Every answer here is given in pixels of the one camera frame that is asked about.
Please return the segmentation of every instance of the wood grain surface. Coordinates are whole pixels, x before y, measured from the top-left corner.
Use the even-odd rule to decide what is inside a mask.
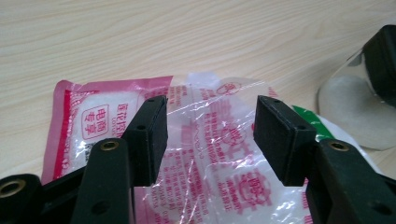
[[[394,0],[0,1],[0,178],[41,175],[61,79],[213,71],[317,110],[319,86],[395,12]],[[396,178],[395,149],[368,152]]]

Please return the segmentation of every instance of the plastic wrapper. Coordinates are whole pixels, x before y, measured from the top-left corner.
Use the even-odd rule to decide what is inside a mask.
[[[286,188],[253,140],[264,82],[212,73],[77,85],[58,83],[42,181],[86,164],[121,136],[149,97],[168,97],[168,144],[156,184],[134,188],[137,223],[312,223],[304,189]]]

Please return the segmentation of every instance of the brass insert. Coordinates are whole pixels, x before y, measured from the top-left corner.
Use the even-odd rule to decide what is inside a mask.
[[[340,142],[330,142],[329,145],[332,149],[335,149],[337,151],[348,151],[349,150],[348,146],[346,146],[345,144],[340,143]]]
[[[100,145],[100,149],[102,149],[103,151],[109,151],[109,150],[116,149],[119,145],[120,144],[118,142],[108,141],[108,142],[102,143],[102,145]]]
[[[6,198],[20,192],[26,186],[26,181],[16,179],[0,186],[0,198]]]

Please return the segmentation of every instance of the metal hole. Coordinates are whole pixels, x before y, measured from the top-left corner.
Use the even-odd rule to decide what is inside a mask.
[[[100,145],[100,149],[102,149],[103,151],[109,151],[109,150],[116,149],[119,145],[120,144],[118,142],[108,141],[108,142],[102,143],[102,145]]]
[[[0,186],[0,198],[6,198],[20,192],[26,186],[26,181],[16,179]]]
[[[339,143],[339,142],[330,142],[329,143],[330,147],[332,147],[332,149],[338,150],[338,151],[348,151],[349,147]]]
[[[386,206],[385,204],[383,204],[379,201],[370,202],[369,206],[381,215],[384,215],[384,216],[392,215],[392,210],[390,210],[390,208],[388,206]]]
[[[91,212],[97,216],[102,215],[103,213],[107,212],[110,208],[110,202],[108,201],[101,201],[93,205]]]

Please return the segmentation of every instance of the red stripe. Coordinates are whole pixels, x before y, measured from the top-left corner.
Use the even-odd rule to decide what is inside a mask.
[[[64,118],[62,120],[61,139],[59,140],[58,152],[56,154],[55,168],[53,171],[53,180],[62,176],[62,165],[64,160],[64,146],[67,139],[67,128],[70,119],[70,91],[64,91]]]

